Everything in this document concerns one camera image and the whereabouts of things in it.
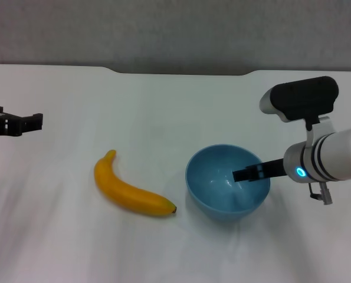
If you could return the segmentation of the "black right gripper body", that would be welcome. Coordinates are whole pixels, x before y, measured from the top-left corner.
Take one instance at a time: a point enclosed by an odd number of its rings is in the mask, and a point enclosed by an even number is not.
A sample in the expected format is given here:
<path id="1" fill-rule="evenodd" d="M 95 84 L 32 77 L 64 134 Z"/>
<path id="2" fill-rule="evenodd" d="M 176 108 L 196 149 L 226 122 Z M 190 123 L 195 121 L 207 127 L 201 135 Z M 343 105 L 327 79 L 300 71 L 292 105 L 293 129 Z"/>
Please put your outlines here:
<path id="1" fill-rule="evenodd" d="M 254 166 L 253 180 L 270 179 L 285 175 L 283 159 L 272 160 Z"/>

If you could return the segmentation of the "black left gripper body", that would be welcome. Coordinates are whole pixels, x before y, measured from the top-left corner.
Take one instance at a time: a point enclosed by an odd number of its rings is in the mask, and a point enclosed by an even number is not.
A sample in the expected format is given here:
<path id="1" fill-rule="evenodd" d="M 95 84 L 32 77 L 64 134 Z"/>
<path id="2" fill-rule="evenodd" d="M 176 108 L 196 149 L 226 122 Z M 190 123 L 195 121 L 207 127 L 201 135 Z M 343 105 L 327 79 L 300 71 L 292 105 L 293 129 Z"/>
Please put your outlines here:
<path id="1" fill-rule="evenodd" d="M 0 106 L 0 136 L 18 137 L 22 134 L 22 118 L 4 113 L 4 108 Z"/>

